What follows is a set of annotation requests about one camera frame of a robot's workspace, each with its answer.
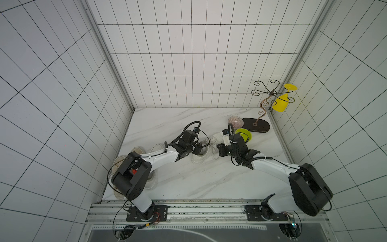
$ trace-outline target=black oval base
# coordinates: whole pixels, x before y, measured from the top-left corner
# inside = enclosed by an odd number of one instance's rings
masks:
[[[256,118],[243,118],[243,127],[250,132],[266,133],[270,129],[270,124],[263,119],[258,120],[257,126],[253,124],[257,120]]]

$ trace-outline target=yellow-green bowl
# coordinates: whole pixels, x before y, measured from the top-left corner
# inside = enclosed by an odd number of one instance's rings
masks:
[[[239,133],[242,137],[243,137],[243,139],[245,140],[245,142],[247,141],[247,138],[248,138],[248,141],[250,141],[251,140],[251,133],[250,133],[250,131],[248,131],[247,129],[237,129],[236,131],[235,131],[235,133]]]

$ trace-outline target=black mounting plate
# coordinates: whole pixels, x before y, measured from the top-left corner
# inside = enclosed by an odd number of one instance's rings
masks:
[[[258,120],[257,126],[253,124],[257,120],[256,118],[243,118],[243,127],[251,132],[266,133],[270,129],[270,124],[263,119]]]
[[[167,220],[167,214],[168,214],[167,205],[155,205],[154,212],[158,212],[160,214],[160,222],[164,222]],[[142,214],[135,206],[129,207],[129,212],[126,217],[127,222],[155,222],[156,219],[157,219],[157,215],[153,215],[149,220],[144,220]]]
[[[259,211],[260,205],[246,205],[247,221],[266,221]],[[288,221],[288,216],[283,213],[274,213],[272,221]]]

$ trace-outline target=white wire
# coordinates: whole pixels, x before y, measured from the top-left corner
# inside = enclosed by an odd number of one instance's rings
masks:
[[[206,238],[208,240],[211,240],[212,242],[218,242],[218,241],[214,240],[213,238],[208,237],[205,234],[202,234],[202,233],[199,233],[199,232],[195,232],[195,231],[191,231],[191,230],[185,230],[185,229],[179,229],[179,228],[165,228],[165,229],[171,229],[171,230],[183,231],[183,232],[188,232],[188,233],[194,233],[194,234],[203,236],[204,238]]]

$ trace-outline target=white tiled wall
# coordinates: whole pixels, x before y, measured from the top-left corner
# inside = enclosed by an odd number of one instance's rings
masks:
[[[77,0],[0,1],[2,241],[78,241],[131,112]]]
[[[136,107],[256,107],[325,0],[87,0]]]
[[[387,236],[386,5],[338,0],[291,80],[296,102],[274,114],[295,160],[332,189],[340,242]]]

